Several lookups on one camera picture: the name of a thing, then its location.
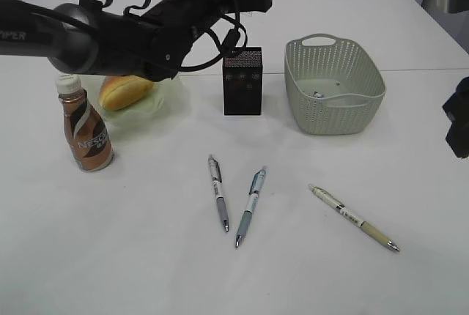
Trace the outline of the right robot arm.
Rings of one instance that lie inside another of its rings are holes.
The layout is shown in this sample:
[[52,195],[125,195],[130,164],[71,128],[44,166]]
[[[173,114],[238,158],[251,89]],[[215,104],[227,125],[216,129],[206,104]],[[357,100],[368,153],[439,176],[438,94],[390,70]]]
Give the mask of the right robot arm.
[[458,158],[468,158],[468,77],[459,82],[442,108],[451,121],[447,144]]

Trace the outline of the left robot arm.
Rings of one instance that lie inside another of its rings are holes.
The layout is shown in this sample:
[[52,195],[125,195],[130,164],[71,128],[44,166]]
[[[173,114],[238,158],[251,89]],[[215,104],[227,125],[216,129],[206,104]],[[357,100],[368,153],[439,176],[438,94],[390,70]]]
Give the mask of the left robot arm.
[[144,0],[119,15],[114,0],[79,0],[54,9],[1,0],[1,53],[45,57],[60,72],[136,75],[153,82],[207,69],[245,50],[244,12],[273,0]]

